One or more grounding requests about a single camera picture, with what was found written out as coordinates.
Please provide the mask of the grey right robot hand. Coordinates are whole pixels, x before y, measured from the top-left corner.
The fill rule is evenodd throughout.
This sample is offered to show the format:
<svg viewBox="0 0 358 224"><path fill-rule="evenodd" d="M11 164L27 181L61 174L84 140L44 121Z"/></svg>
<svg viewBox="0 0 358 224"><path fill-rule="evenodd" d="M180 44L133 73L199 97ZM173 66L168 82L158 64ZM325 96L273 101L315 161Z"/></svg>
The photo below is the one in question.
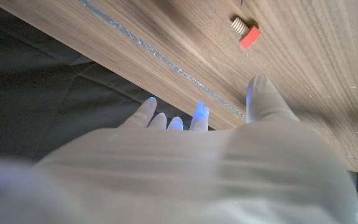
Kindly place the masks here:
<svg viewBox="0 0 358 224"><path fill-rule="evenodd" d="M246 123L189 130L149 98L34 165L0 161L0 223L355 223L358 196L332 149L263 75Z"/></svg>

